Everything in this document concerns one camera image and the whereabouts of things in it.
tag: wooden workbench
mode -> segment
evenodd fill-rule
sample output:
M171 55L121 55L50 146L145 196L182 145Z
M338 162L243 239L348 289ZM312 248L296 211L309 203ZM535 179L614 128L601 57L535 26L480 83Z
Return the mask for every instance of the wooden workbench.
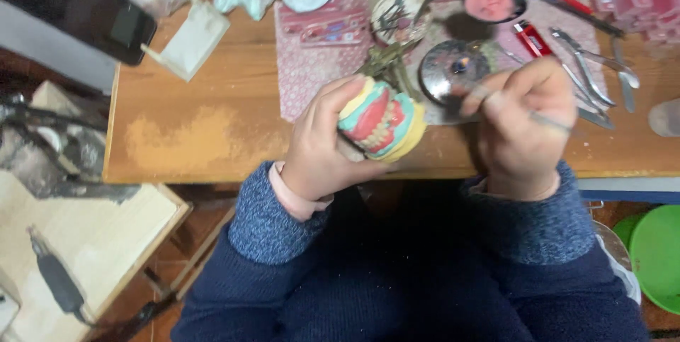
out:
M184 7L160 22L151 48L162 50L186 18ZM292 125L280 118L276 38L271 9L261 22L241 8L231 28L190 83L149 57L122 66L112 96L103 178L110 183L242 181L263 160L282 159ZM608 37L599 36L611 57ZM579 177L680 176L680 138L656 135L650 108L680 97L678 58L654 60L629 35L625 58L639 74L636 112L623 108L618 79L605 70L621 107L610 110L616 130L580 120L565 151ZM460 178L475 174L461 126L430 126L403 159L397 178Z

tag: plaster dust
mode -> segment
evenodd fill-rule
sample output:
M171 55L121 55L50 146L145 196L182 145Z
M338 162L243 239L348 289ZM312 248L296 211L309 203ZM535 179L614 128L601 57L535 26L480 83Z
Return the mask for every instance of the plaster dust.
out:
M259 130L257 123L224 107L202 106L193 118L172 128L140 114L126 128L126 151L141 169L180 174L209 169L219 160L257 164L280 157L288 141Z

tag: blue sweater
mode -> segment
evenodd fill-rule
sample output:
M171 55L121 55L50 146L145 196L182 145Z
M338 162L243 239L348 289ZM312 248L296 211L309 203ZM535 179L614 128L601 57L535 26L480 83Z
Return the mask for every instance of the blue sweater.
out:
M174 342L648 340L564 162L549 199L472 194L472 179L389 222L343 191L299 223L270 167L244 182Z

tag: brown floor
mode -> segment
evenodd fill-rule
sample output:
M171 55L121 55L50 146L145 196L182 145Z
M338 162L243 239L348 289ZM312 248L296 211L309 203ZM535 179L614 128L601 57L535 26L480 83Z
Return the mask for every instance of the brown floor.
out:
M369 206L374 211L384 213L393 207L395 197L401 193L401 184L397 182L379 183L378 189L373 189L374 193L369 198ZM225 208L220 207L223 201L215 201L212 205L202 205L196 208L187 219L187 229L191 233L188 235L193 239L191 245L182 253L172 243L166 242L161 246L158 253L152 258L148 266L153 268L157 274L167 281L171 281L185 266L187 256L192 254L204 237L210 233L214 226L224 216ZM608 227L614 226L618 221L626 216L644 213L650 209L646 203L613 202L606 203L604 208L594 209L594 219L600 221ZM154 293L150 289L143 277L135 277L131 284L125 289L114 306L107 312L105 319L124 320L129 318L139 308L151 301ZM153 321L149 326L132 339L133 342L169 342L170 330L180 316L181 305L176 305ZM680 329L680 315L668 313L646 298L642 302L642 312L651 329ZM665 339L664 341L678 341L676 339Z

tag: pink wax disc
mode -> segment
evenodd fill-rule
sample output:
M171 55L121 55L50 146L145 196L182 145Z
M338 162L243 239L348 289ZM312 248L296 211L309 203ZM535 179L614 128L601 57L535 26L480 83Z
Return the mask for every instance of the pink wax disc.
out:
M465 11L477 19L503 21L515 12L513 0L465 0Z

